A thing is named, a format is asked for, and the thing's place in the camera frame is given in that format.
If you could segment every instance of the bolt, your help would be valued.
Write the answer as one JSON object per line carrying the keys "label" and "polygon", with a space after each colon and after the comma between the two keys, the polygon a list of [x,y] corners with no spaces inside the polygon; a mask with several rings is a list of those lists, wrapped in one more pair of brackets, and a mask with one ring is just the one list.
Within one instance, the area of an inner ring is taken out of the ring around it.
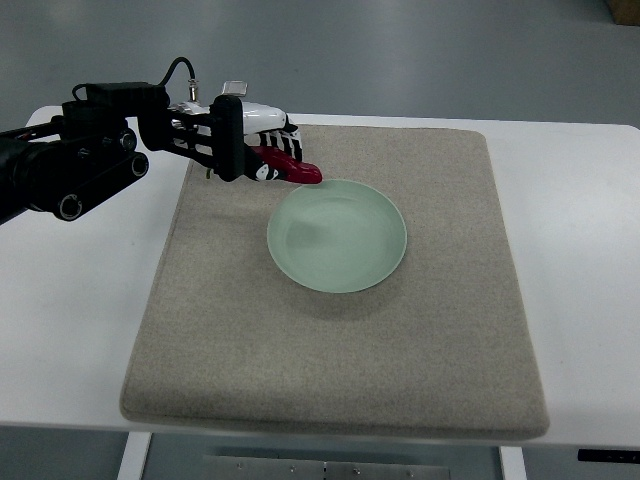
{"label": "bolt", "polygon": [[126,151],[130,152],[132,150],[135,150],[137,144],[138,139],[136,138],[136,134],[133,133],[132,130],[124,130],[122,133],[120,133],[120,146]]}
{"label": "bolt", "polygon": [[87,150],[86,148],[81,148],[80,150],[78,150],[78,158],[82,160],[89,158],[89,155],[91,155],[91,151]]}
{"label": "bolt", "polygon": [[69,194],[60,200],[59,203],[60,216],[64,220],[75,220],[82,212],[82,201],[77,195]]}
{"label": "bolt", "polygon": [[137,153],[131,159],[131,171],[136,177],[144,177],[149,170],[149,160],[143,153]]}

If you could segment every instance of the gray mat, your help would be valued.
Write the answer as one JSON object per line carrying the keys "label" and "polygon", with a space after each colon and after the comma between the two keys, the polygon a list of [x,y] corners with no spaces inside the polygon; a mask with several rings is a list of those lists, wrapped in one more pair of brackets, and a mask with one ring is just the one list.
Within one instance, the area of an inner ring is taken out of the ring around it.
{"label": "gray mat", "polygon": [[522,439],[548,417],[486,142],[445,129],[303,127],[325,178],[402,212],[405,258],[352,294],[272,261],[269,217],[295,188],[226,184],[193,164],[121,409],[249,431]]}

